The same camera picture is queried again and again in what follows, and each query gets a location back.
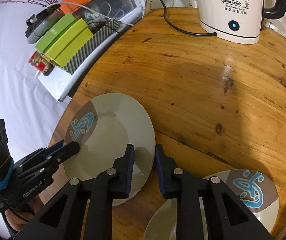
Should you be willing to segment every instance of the black power cord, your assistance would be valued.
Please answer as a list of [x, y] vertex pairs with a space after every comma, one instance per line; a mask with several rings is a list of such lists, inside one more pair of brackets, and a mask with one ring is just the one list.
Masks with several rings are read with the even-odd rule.
[[171, 23], [167, 19], [167, 8], [166, 8], [166, 5], [164, 4], [163, 0], [160, 0], [160, 2], [164, 7], [164, 20], [168, 23], [168, 25], [170, 25], [172, 28], [176, 29], [177, 31], [184, 33], [184, 34], [187, 34], [187, 35], [196, 36], [196, 37], [211, 37], [211, 36], [217, 35], [217, 33], [192, 33], [192, 32], [185, 31], [185, 30], [175, 26], [173, 23]]

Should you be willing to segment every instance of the wood grain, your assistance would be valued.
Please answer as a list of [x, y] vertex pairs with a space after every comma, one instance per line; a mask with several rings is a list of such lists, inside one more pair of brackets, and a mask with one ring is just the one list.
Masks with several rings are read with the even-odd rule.
[[[204, 32], [197, 9], [171, 8], [169, 13], [179, 27]], [[181, 168], [199, 177], [229, 169], [269, 176], [280, 197], [273, 236], [286, 226], [284, 37], [266, 27], [254, 45], [186, 36], [165, 23], [162, 10], [155, 10], [92, 67], [51, 143], [64, 138], [82, 105], [109, 92], [130, 95], [144, 106], [156, 142]], [[113, 239], [141, 239], [164, 202], [153, 168], [138, 195], [114, 208]]]

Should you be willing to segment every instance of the white bed sheet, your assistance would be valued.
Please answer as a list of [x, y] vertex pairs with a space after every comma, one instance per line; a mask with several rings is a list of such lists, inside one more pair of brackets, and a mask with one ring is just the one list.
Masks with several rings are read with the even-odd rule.
[[[0, 4], [0, 119], [5, 120], [15, 161], [48, 145], [68, 104], [52, 97], [27, 62], [34, 47], [26, 41], [25, 22], [41, 9], [32, 4]], [[8, 236], [1, 215], [0, 234]]]

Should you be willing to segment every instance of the plate with blue pattern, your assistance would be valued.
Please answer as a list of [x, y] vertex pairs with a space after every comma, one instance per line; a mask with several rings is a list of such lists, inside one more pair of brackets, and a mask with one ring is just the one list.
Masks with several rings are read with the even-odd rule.
[[[134, 98], [107, 93], [86, 103], [71, 119], [65, 143], [77, 141], [80, 152], [64, 162], [67, 178], [95, 178], [134, 145], [135, 159], [130, 196], [136, 195], [150, 175], [155, 155], [155, 134], [150, 117]], [[114, 199], [113, 205], [127, 200]]]
[[[279, 209], [278, 192], [272, 180], [266, 175], [251, 170], [230, 170], [209, 175], [219, 177], [240, 197], [257, 219], [271, 232]], [[200, 207], [203, 222], [204, 240], [208, 240], [205, 211], [202, 198]], [[153, 215], [144, 233], [143, 240], [176, 239], [177, 199], [167, 200]]]

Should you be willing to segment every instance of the kettle handle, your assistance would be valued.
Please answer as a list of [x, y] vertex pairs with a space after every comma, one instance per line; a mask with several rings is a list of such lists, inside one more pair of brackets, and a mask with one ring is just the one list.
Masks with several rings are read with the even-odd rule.
[[279, 19], [286, 13], [286, 0], [276, 0], [273, 8], [263, 9], [263, 19]]

